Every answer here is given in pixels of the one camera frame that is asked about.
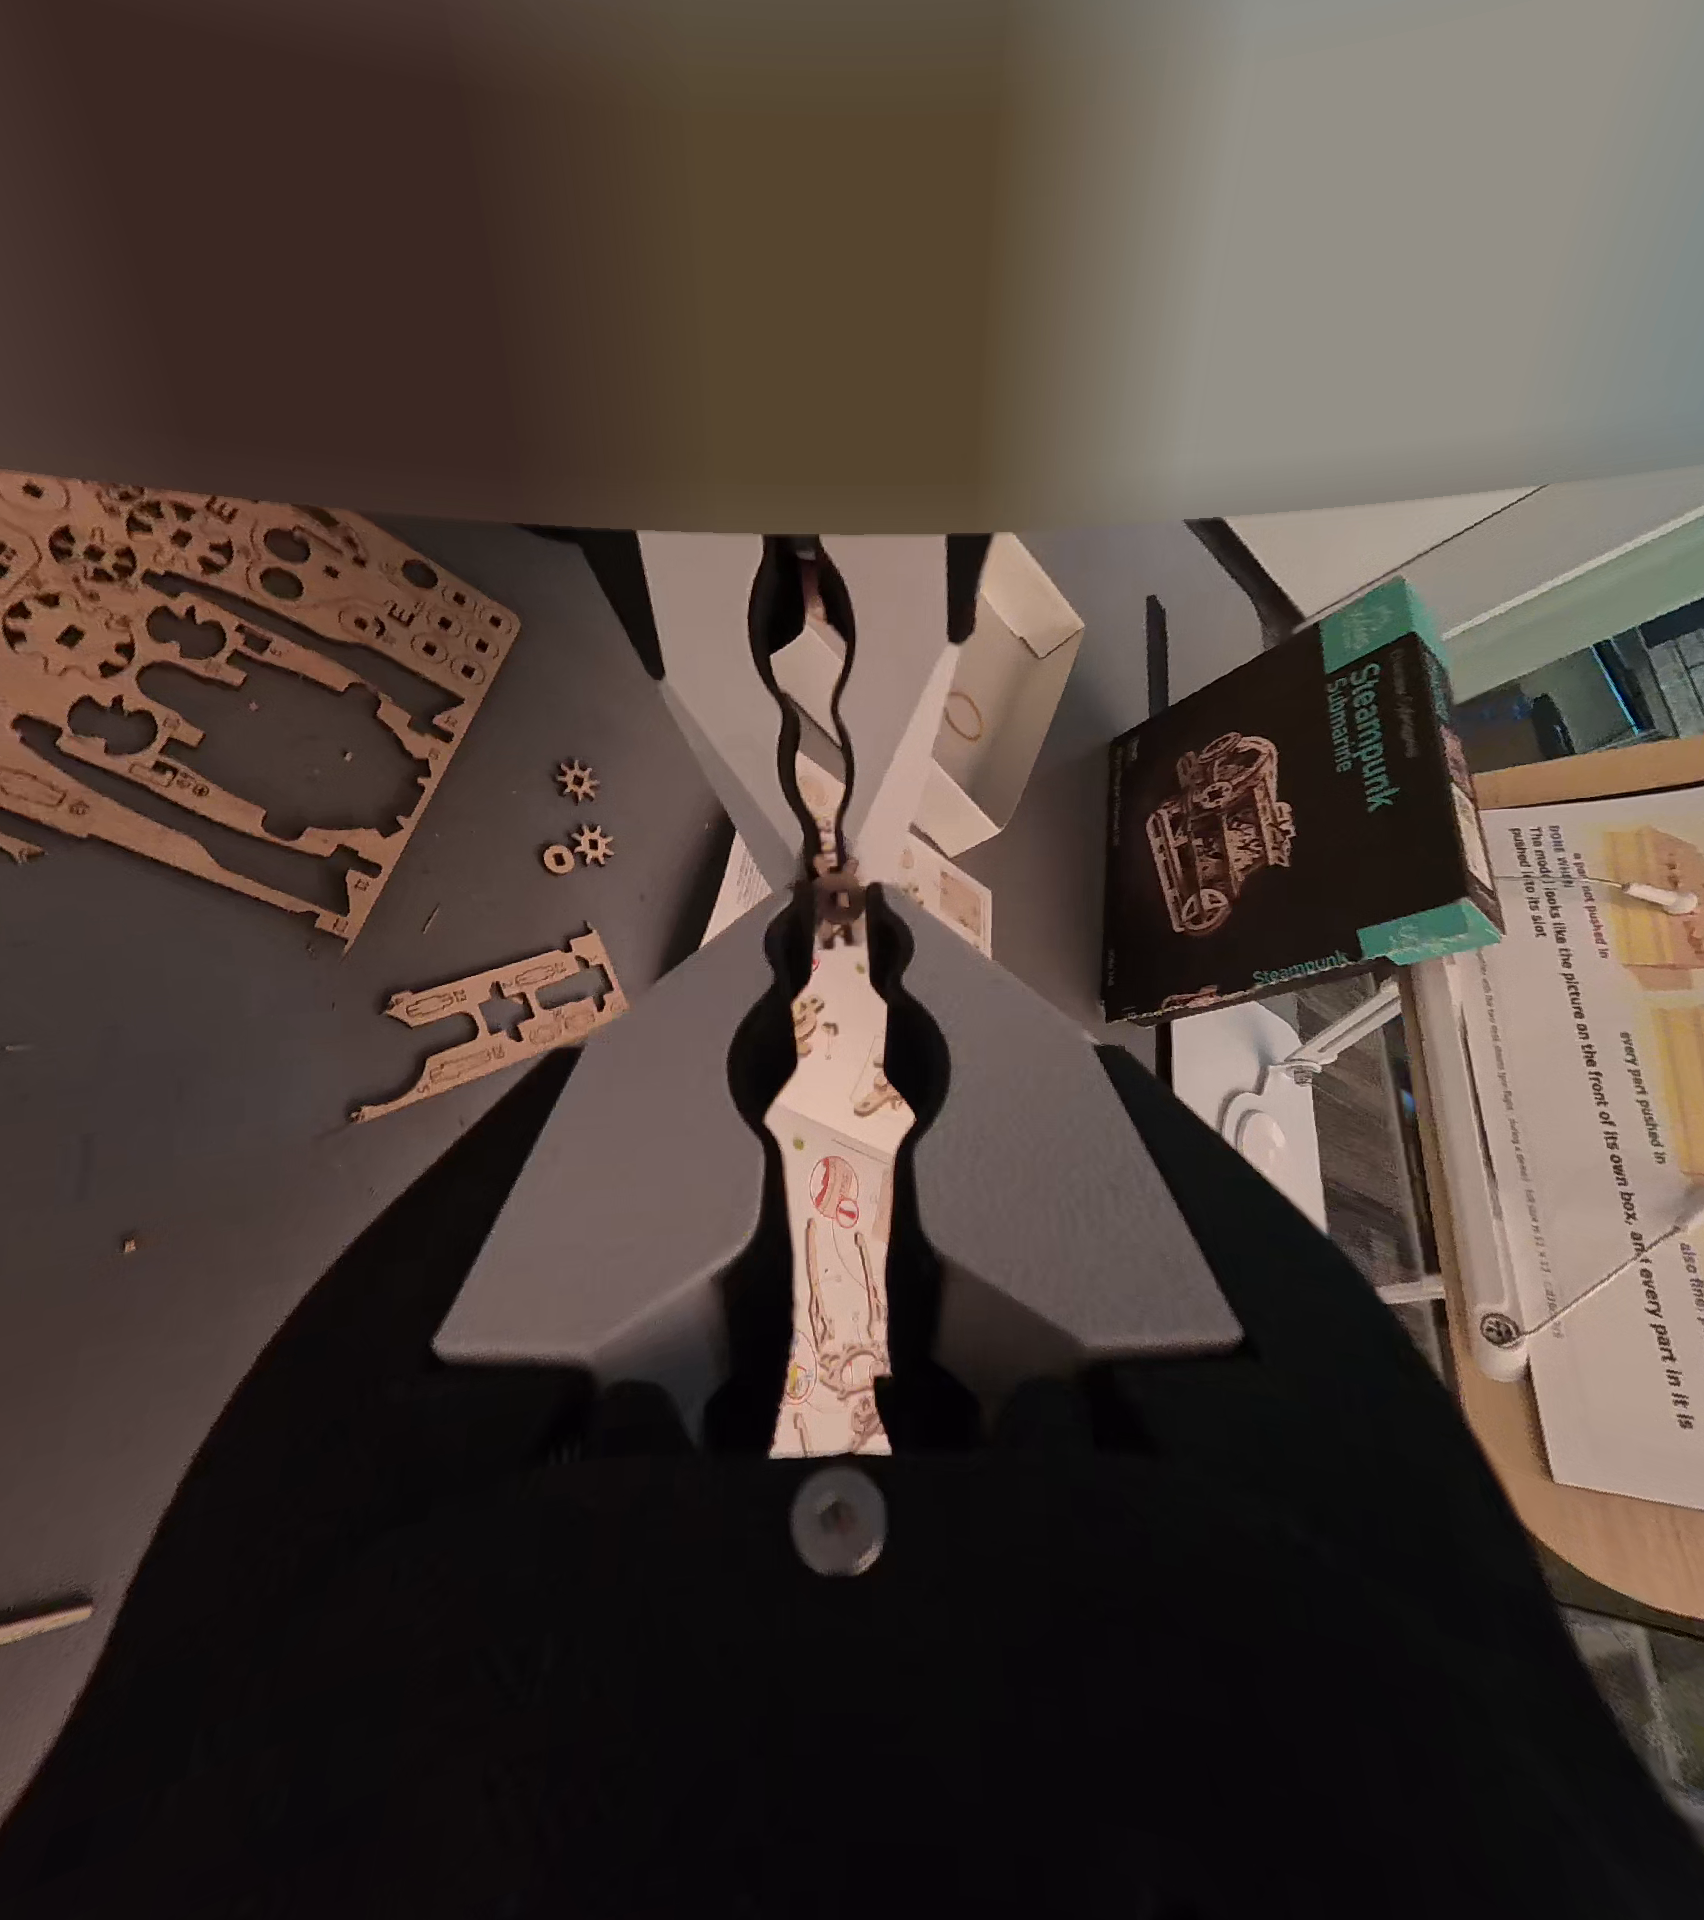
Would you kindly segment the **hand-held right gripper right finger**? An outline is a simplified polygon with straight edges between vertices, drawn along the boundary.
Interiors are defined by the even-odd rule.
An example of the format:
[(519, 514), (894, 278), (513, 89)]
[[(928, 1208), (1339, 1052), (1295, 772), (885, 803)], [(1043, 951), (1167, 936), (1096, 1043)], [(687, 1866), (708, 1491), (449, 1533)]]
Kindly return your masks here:
[(866, 896), (894, 1169), (895, 1455), (961, 1453), (1024, 1386), (1232, 1355), (1244, 1329), (1089, 1035), (911, 900)]

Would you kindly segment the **black and teal kit box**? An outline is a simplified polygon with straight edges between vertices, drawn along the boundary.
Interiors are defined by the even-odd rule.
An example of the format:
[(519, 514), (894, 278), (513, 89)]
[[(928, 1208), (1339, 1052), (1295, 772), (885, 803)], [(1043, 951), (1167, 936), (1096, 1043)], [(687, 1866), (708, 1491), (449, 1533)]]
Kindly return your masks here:
[(1504, 936), (1436, 642), (1392, 579), (1109, 745), (1105, 1023)]

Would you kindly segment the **printed instruction sheet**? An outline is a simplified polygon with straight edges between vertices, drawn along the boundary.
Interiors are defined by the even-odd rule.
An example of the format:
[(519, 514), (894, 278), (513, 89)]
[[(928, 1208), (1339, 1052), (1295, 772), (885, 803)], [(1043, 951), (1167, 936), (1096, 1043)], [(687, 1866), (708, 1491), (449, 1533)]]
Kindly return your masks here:
[(1544, 1455), (1704, 1512), (1704, 784), (1483, 829), (1456, 995)]

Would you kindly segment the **white document holder stand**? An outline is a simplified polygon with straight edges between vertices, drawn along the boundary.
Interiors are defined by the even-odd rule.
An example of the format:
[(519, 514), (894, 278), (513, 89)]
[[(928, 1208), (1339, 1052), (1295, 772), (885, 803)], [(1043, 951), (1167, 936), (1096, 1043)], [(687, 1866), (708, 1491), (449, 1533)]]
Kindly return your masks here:
[(1478, 953), (1320, 978), (1295, 1012), (1197, 1021), (1200, 1116), (1362, 1268), (1390, 1308), (1444, 1325), (1457, 1362), (1528, 1379), (1519, 1300), (1461, 989)]

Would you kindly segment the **small plywood sheet fragment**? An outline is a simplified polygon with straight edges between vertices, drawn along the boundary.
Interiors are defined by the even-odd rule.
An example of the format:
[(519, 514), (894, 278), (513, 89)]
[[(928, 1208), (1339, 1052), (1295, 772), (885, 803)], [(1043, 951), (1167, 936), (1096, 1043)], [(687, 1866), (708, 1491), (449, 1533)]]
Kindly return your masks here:
[(350, 1113), (354, 1126), (459, 1093), (509, 1069), (583, 1045), (628, 1010), (628, 999), (593, 928), (480, 972), (396, 993), (384, 1019), (422, 1032), (462, 1023), (468, 1032), (432, 1051), (403, 1093)]

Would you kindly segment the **wooden display board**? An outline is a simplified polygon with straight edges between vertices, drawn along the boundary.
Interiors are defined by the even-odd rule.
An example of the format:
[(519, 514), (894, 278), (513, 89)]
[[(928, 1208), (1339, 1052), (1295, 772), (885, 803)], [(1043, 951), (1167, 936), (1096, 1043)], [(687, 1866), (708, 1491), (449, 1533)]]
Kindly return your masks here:
[[(1633, 798), (1704, 786), (1704, 735), (1485, 772), (1482, 809)], [(1468, 1063), (1442, 972), (1410, 972), (1401, 1007), (1425, 1212), (1438, 1250), (1444, 1352), (1454, 1396), (1505, 1499), (1538, 1548), (1624, 1607), (1683, 1620), (1704, 1636), (1704, 1510), (1559, 1485), (1528, 1384), (1479, 1362), (1479, 1318), (1500, 1279), (1492, 1188), (1478, 1123), (1465, 1116)]]

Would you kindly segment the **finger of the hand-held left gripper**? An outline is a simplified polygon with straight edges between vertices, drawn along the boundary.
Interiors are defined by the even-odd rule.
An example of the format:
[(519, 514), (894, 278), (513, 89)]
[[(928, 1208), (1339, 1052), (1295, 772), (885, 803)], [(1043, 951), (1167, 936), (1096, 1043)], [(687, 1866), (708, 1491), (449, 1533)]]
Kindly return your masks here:
[(835, 831), (864, 879), (887, 876), (908, 838), (992, 543), (992, 534), (818, 538), (819, 606), (842, 642), (830, 701), (844, 777)]
[(798, 789), (800, 713), (771, 670), (781, 548), (599, 529), (574, 543), (762, 876), (803, 882), (819, 831)]

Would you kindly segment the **assembly instruction booklet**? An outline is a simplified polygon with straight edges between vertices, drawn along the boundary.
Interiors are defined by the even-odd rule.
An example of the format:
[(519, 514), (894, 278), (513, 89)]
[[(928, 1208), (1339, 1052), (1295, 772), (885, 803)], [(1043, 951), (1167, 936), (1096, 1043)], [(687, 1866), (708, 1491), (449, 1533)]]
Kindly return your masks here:
[(775, 1459), (885, 1455), (894, 1157), (911, 1114), (884, 1058), (887, 1012), (862, 948), (815, 951), (791, 1000), (795, 1069), (768, 1106), (791, 1244), (791, 1336)]

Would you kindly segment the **white cardboard box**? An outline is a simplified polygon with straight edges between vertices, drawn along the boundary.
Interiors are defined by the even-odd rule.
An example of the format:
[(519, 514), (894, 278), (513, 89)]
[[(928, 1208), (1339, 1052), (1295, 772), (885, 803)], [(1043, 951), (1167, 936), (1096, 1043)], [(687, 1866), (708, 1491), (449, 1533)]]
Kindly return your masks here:
[[(818, 829), (818, 852), (837, 854), (844, 777), (831, 733), (842, 641), (818, 587), (821, 536), (768, 536), (785, 572), (768, 616), (769, 670), (800, 713), (798, 790)], [(954, 688), (990, 710), (982, 742), (938, 722), (910, 831), (956, 857), (1000, 835), (1024, 796), (1037, 750), (1080, 656), (1084, 625), (1030, 551), (996, 534), (978, 582), (976, 619), (959, 649)]]

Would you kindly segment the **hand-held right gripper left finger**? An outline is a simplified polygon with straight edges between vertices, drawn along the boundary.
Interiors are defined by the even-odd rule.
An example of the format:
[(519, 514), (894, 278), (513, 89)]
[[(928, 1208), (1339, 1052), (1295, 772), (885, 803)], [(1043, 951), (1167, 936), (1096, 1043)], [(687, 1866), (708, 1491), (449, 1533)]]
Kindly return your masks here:
[(658, 1386), (705, 1447), (774, 1450), (794, 1287), (766, 1116), (809, 968), (808, 899), (771, 896), (581, 1045), (433, 1357)]

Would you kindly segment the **large laser-cut plywood sheet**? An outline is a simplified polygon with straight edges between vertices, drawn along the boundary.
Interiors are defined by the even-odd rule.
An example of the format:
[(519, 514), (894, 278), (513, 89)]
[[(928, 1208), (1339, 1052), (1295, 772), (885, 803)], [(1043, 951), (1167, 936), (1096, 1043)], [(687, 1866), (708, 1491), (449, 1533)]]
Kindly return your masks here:
[[(501, 603), (345, 509), (0, 468), (0, 854), (100, 844), (350, 946), (519, 634)], [(366, 698), (411, 771), (393, 823), (269, 829), (194, 764), (143, 677)]]

